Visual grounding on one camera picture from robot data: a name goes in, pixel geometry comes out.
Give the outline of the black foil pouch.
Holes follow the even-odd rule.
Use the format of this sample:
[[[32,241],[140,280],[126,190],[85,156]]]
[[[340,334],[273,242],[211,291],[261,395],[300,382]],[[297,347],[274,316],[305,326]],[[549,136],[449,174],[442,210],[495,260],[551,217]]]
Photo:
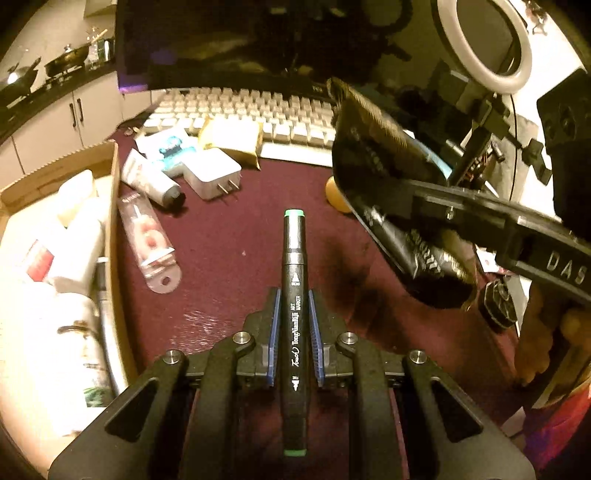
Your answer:
[[[461,240],[412,216],[416,186],[447,186],[447,178],[379,105],[338,78],[327,88],[335,101],[332,172],[349,208],[408,294],[434,308],[464,306],[476,281]]]

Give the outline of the white bottle green label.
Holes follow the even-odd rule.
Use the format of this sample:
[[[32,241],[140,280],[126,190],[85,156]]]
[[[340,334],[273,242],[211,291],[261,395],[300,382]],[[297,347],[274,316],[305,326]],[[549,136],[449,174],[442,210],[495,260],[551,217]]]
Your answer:
[[[32,402],[51,434],[84,430],[114,399],[94,302],[34,283],[9,299],[2,319],[8,352],[24,354],[23,366],[9,362],[17,392]]]

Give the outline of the yellow round jar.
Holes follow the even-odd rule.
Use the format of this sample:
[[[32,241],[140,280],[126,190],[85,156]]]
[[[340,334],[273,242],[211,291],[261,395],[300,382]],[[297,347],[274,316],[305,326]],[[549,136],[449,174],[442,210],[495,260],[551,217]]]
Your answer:
[[[349,204],[346,203],[346,198],[342,195],[342,192],[339,190],[337,184],[335,183],[335,177],[331,176],[325,182],[325,198],[335,210],[341,212],[342,214],[351,214],[352,209],[349,207]]]

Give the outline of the white pill bottle red label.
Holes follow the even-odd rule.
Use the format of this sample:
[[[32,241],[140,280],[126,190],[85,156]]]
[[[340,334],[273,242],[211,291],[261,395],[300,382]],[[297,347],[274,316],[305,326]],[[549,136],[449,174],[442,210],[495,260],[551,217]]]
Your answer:
[[[57,293],[90,294],[97,259],[104,247],[101,222],[74,219],[64,227],[57,218],[45,222],[26,256],[26,273]]]

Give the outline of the black green-capped marker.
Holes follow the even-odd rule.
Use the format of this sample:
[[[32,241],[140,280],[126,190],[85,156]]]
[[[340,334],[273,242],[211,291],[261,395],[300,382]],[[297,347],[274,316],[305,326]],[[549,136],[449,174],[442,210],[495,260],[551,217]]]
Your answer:
[[[280,407],[287,458],[302,458],[308,451],[309,348],[305,216],[301,209],[287,209],[280,286]]]

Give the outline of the floral hand cream tube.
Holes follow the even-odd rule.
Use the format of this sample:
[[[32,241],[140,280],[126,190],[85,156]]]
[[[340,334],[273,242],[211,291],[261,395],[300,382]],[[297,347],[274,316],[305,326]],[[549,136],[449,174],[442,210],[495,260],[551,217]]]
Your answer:
[[[180,186],[137,150],[131,149],[121,168],[121,180],[166,210],[178,210],[185,202]]]

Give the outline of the white power adapter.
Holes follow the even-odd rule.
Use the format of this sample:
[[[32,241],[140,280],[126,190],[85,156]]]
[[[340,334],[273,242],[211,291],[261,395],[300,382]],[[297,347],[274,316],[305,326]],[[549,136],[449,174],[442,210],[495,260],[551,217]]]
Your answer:
[[[184,162],[183,178],[205,201],[240,189],[242,167],[221,149],[200,150]]]

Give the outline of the teal cartoon tissue pack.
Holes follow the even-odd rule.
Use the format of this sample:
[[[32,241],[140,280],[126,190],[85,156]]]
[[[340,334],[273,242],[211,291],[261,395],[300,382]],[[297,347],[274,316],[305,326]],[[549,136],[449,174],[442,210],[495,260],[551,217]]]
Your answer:
[[[172,127],[135,140],[137,150],[170,178],[183,175],[184,161],[192,159],[200,150],[197,137],[181,127]]]

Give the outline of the yellow snack packet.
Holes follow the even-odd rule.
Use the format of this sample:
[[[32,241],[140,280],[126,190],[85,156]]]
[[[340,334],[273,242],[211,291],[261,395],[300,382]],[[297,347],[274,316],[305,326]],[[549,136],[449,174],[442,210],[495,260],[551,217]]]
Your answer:
[[[259,170],[263,124],[252,120],[207,119],[198,134],[202,149],[218,148],[246,168]]]

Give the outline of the black round lid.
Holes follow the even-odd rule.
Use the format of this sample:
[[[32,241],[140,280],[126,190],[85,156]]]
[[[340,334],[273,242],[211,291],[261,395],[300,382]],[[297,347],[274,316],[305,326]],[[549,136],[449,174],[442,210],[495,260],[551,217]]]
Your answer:
[[[488,282],[480,290],[478,310],[489,327],[501,334],[517,323],[517,313],[513,298],[504,279]]]

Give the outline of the blue notebook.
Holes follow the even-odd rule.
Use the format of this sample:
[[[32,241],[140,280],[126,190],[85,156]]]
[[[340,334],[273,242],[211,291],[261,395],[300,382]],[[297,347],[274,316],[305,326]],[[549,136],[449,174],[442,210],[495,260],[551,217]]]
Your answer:
[[[443,176],[446,179],[449,179],[452,175],[453,169],[450,165],[448,165],[438,154],[436,154],[433,150],[423,144],[421,141],[417,140],[414,133],[405,130],[405,133],[412,139],[412,143],[427,157],[427,159],[435,164],[438,169],[441,171]]]

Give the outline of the maroon cloth mat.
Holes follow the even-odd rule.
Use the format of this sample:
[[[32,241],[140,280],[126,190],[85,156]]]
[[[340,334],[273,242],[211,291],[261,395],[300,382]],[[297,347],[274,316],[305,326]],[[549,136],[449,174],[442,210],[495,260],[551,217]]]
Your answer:
[[[279,464],[239,443],[238,396],[276,386]],[[211,349],[170,350],[70,447],[53,479],[531,479],[531,463],[423,351],[349,332],[308,288],[305,218],[283,217],[281,284],[265,311]]]

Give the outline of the cardboard box tray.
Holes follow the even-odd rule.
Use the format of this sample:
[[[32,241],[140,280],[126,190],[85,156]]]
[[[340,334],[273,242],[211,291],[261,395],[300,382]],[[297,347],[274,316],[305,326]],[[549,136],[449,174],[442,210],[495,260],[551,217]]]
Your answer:
[[[136,378],[119,291],[119,152],[65,155],[1,192],[1,471],[45,476]]]

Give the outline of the black computer monitor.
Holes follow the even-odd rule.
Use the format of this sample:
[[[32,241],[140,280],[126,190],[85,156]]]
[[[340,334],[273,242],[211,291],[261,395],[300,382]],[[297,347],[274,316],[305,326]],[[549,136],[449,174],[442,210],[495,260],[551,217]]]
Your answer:
[[[413,59],[402,34],[422,1],[120,1],[115,62],[123,93],[187,87],[310,92],[332,77],[378,79]]]

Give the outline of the black wok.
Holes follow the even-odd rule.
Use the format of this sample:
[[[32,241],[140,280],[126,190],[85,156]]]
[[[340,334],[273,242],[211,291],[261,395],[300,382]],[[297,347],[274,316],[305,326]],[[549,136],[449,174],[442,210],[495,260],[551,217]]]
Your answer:
[[[1,81],[1,106],[6,107],[31,92],[31,87],[37,77],[37,66],[41,62],[38,57],[30,66],[20,67],[18,64],[8,70],[8,76]]]

